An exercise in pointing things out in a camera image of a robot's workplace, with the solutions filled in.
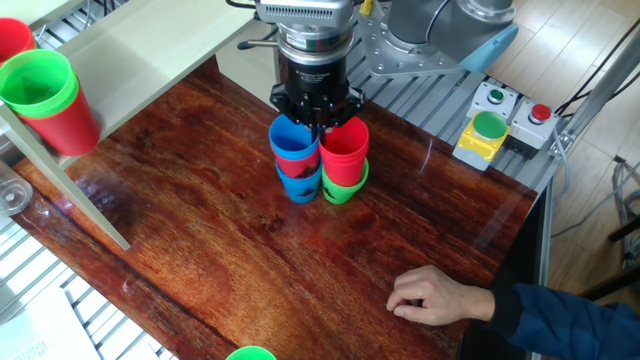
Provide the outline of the person's bare hand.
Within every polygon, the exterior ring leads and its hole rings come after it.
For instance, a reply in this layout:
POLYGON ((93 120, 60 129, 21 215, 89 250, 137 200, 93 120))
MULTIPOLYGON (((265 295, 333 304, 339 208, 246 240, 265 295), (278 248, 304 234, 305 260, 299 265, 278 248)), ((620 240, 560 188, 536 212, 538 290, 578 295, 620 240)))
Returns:
POLYGON ((495 308, 489 290, 461 284, 433 265, 398 276, 386 303, 386 309, 397 317, 429 326, 463 319, 489 322, 495 308))

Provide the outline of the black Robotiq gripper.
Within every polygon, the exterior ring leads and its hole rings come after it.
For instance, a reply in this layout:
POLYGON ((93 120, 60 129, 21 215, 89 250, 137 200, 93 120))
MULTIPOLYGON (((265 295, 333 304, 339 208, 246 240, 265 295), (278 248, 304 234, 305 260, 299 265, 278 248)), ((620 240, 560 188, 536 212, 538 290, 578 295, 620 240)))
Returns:
POLYGON ((311 142, 334 127, 342 127, 365 104, 361 89, 349 87, 346 79, 346 59, 324 65, 304 65, 286 58, 287 79, 271 89, 271 103, 291 122, 311 131, 311 142), (320 106, 319 130, 316 110, 320 106))

